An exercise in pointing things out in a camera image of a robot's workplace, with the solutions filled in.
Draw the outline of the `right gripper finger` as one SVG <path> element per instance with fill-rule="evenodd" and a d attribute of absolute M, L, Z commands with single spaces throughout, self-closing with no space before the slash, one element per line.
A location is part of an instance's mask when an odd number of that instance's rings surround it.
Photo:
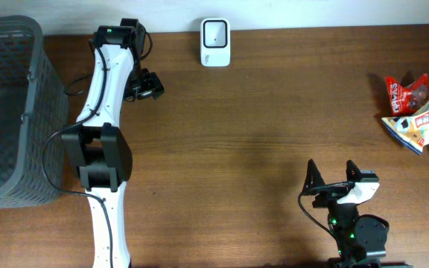
<path fill-rule="evenodd" d="M 360 182 L 363 179 L 363 173 L 352 160 L 346 162 L 346 177 L 348 182 Z"/>
<path fill-rule="evenodd" d="M 309 192 L 314 188 L 324 186 L 325 182 L 319 172 L 313 159 L 308 160 L 307 172 L 305 177 L 305 182 L 302 188 L 303 192 Z"/>

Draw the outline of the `red snack bag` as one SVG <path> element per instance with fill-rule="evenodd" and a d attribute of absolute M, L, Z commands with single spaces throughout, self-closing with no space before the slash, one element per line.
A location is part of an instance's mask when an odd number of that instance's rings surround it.
<path fill-rule="evenodd" d="M 386 77 L 393 116 L 412 115 L 429 100 L 429 77 L 423 74 L 409 86 L 402 86 L 394 77 Z"/>

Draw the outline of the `yellow white snack bag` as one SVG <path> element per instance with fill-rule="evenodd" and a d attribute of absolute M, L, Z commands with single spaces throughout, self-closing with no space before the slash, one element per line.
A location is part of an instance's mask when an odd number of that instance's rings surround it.
<path fill-rule="evenodd" d="M 429 144 L 429 101 L 413 115 L 381 120 L 388 133 L 414 153 L 421 155 Z"/>

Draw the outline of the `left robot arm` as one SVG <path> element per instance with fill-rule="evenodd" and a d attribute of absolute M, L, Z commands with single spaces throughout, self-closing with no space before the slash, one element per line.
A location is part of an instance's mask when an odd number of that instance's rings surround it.
<path fill-rule="evenodd" d="M 126 101 L 157 99 L 165 91 L 158 76 L 141 67 L 151 43 L 138 19 L 102 25 L 90 42 L 95 67 L 85 104 L 61 139 L 92 217 L 94 267 L 132 265 L 124 224 L 124 196 L 133 154 L 120 128 Z"/>

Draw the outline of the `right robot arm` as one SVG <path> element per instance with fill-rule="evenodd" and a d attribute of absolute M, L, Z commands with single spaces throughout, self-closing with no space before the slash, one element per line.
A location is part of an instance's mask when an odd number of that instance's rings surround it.
<path fill-rule="evenodd" d="M 358 206 L 371 200 L 379 189 L 379 178 L 372 170 L 361 170 L 352 160 L 346 162 L 346 180 L 325 183 L 313 159 L 308 160 L 305 182 L 297 197 L 302 212 L 334 238 L 338 258 L 328 259 L 328 266 L 408 267 L 402 262 L 384 263 L 390 224 L 372 214 L 359 214 Z M 302 198 L 313 196 L 313 208 L 326 208 L 327 224 L 313 217 L 302 204 Z"/>

